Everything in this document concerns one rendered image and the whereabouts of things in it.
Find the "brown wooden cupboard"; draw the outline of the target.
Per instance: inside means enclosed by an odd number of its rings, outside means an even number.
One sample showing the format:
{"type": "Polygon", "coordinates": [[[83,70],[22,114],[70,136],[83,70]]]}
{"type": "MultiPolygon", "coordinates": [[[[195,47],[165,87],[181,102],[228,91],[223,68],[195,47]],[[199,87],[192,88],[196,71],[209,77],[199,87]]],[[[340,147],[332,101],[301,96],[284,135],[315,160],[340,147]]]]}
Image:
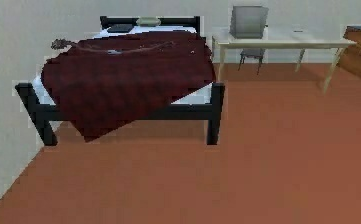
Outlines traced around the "brown wooden cupboard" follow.
{"type": "Polygon", "coordinates": [[[355,45],[345,49],[337,66],[361,78],[361,25],[348,26],[344,38],[354,41],[355,45]]]}

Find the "pale green pillow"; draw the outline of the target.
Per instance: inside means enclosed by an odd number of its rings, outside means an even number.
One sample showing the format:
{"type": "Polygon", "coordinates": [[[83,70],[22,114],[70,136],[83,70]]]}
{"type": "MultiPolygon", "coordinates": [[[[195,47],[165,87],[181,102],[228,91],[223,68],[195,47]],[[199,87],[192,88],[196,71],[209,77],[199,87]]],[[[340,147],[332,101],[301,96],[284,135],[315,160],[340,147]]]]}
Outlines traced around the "pale green pillow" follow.
{"type": "Polygon", "coordinates": [[[141,27],[156,27],[161,25],[161,20],[158,17],[140,17],[136,24],[141,27]]]}

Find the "grey chair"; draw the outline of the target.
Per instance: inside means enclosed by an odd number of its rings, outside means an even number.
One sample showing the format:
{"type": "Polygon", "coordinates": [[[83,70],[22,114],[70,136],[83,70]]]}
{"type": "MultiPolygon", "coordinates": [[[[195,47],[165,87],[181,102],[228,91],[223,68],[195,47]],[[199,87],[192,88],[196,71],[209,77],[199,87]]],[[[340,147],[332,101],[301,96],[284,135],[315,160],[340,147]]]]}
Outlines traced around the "grey chair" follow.
{"type": "MultiPolygon", "coordinates": [[[[235,39],[262,39],[269,9],[261,5],[242,5],[232,8],[229,33],[235,39]]],[[[246,58],[258,60],[257,71],[263,64],[265,50],[262,48],[244,48],[240,52],[238,68],[245,62],[246,58]]]]}

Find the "black frame bed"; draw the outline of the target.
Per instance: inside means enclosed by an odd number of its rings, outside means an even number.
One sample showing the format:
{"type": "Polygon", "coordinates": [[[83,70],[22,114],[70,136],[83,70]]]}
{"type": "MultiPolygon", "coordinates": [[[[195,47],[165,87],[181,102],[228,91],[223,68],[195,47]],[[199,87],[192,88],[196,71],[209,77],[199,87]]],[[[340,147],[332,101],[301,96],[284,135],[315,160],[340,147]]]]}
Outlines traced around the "black frame bed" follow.
{"type": "MultiPolygon", "coordinates": [[[[109,33],[107,29],[110,28],[115,21],[112,18],[102,17],[102,31],[92,39],[139,34],[150,31],[187,31],[196,33],[205,40],[200,34],[201,24],[197,16],[191,18],[162,18],[160,20],[160,26],[141,27],[136,24],[136,19],[130,18],[127,22],[128,24],[132,24],[134,28],[129,33],[109,33]]],[[[59,50],[59,54],[61,54],[71,48],[77,48],[79,42],[61,39],[54,41],[52,46],[59,50]]],[[[63,117],[48,91],[44,88],[41,81],[41,74],[31,82],[17,84],[15,89],[42,142],[47,146],[56,145],[57,137],[51,127],[52,122],[69,120],[63,117]]],[[[215,75],[215,80],[205,87],[137,120],[205,120],[208,123],[206,142],[209,145],[214,145],[217,143],[219,137],[224,92],[224,85],[217,82],[215,75]]]]}

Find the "cream white table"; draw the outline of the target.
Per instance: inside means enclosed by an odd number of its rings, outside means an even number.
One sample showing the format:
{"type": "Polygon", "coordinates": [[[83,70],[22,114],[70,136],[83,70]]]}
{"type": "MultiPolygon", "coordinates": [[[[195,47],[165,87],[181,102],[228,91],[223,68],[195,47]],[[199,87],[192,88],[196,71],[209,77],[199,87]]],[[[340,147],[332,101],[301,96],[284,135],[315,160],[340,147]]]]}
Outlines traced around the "cream white table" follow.
{"type": "Polygon", "coordinates": [[[224,27],[215,28],[212,32],[212,51],[219,48],[218,81],[222,80],[226,51],[228,49],[299,49],[300,56],[295,71],[300,69],[304,53],[307,49],[337,49],[330,68],[322,82],[323,93],[326,93],[328,90],[341,55],[347,47],[354,45],[356,45],[356,42],[345,38],[323,39],[314,36],[307,30],[294,32],[277,27],[266,27],[261,39],[236,39],[229,33],[229,29],[224,27]]]}

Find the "dark grey pillow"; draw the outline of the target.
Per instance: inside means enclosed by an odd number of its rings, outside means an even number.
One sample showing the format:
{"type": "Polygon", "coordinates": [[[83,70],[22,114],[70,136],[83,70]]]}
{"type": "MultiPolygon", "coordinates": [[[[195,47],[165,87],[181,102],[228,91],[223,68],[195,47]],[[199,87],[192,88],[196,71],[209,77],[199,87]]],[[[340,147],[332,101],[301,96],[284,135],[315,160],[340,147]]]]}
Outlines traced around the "dark grey pillow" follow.
{"type": "Polygon", "coordinates": [[[133,28],[132,24],[114,24],[107,31],[109,33],[129,33],[133,28]]]}

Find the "dark red blanket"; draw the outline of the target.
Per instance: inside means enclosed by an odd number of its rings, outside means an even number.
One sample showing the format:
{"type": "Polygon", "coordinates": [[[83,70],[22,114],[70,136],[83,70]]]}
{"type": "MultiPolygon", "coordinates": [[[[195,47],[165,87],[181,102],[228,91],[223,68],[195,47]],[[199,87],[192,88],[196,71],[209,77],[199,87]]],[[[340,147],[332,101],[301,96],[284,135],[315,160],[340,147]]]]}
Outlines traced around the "dark red blanket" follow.
{"type": "Polygon", "coordinates": [[[90,142],[213,82],[210,56],[205,40],[187,31],[81,40],[46,62],[41,81],[90,142]]]}

